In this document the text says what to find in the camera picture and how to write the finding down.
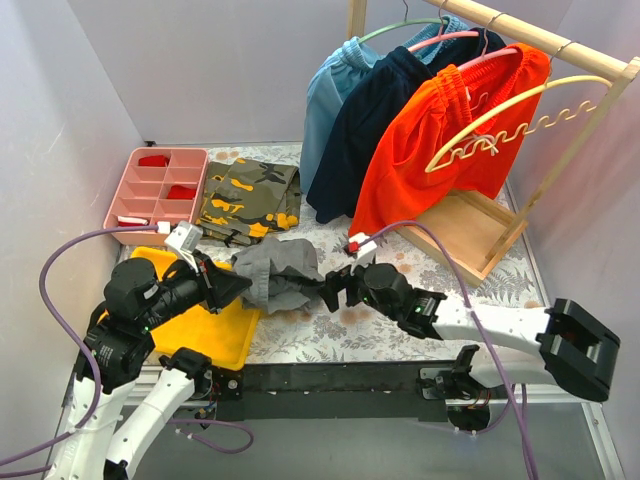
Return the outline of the grey shorts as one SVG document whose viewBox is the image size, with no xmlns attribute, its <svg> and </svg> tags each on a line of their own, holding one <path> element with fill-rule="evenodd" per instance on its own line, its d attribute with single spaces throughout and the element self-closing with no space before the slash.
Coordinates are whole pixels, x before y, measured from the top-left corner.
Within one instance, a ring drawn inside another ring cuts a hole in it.
<svg viewBox="0 0 640 480">
<path fill-rule="evenodd" d="M 252 281 L 243 305 L 266 314 L 303 307 L 318 296 L 324 277 L 313 244 L 306 239 L 266 238 L 231 257 L 232 271 Z"/>
</svg>

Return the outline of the cream yellow hanger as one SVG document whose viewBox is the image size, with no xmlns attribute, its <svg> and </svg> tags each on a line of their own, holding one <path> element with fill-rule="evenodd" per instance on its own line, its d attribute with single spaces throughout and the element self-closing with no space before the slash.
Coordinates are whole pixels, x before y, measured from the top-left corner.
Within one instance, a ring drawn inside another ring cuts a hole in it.
<svg viewBox="0 0 640 480">
<path fill-rule="evenodd" d="M 531 88 L 494 107 L 463 128 L 445 143 L 433 156 L 425 168 L 427 174 L 447 168 L 457 160 L 470 158 L 477 148 L 482 151 L 496 150 L 502 143 L 508 143 L 535 130 L 529 124 L 540 96 L 557 87 L 592 82 L 610 88 L 612 83 L 596 75 L 566 76 Z"/>
</svg>

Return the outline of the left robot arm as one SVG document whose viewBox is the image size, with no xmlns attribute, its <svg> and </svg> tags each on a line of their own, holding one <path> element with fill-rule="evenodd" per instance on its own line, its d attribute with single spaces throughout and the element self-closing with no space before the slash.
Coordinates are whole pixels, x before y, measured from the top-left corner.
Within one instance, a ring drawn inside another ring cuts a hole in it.
<svg viewBox="0 0 640 480">
<path fill-rule="evenodd" d="M 251 284 L 199 251 L 188 261 L 175 261 L 163 276 L 145 258 L 118 264 L 83 340 L 88 353 L 74 367 L 68 436 L 47 478 L 132 478 L 181 404 L 220 388 L 211 359 L 181 347 L 162 357 L 157 383 L 136 410 L 122 418 L 124 403 L 155 348 L 153 330 L 195 306 L 218 313 Z"/>
</svg>

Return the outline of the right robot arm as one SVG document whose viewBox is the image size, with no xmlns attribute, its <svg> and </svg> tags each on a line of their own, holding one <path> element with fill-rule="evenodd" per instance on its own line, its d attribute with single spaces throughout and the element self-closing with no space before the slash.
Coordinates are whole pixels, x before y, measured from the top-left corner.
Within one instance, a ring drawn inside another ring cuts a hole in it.
<svg viewBox="0 0 640 480">
<path fill-rule="evenodd" d="M 475 308 L 441 292 L 412 286 L 393 265 L 346 266 L 320 290 L 330 311 L 360 303 L 418 339 L 463 340 L 452 369 L 431 386 L 452 398 L 475 397 L 501 385 L 556 385 L 582 400 L 608 400 L 621 341 L 580 304 Z"/>
</svg>

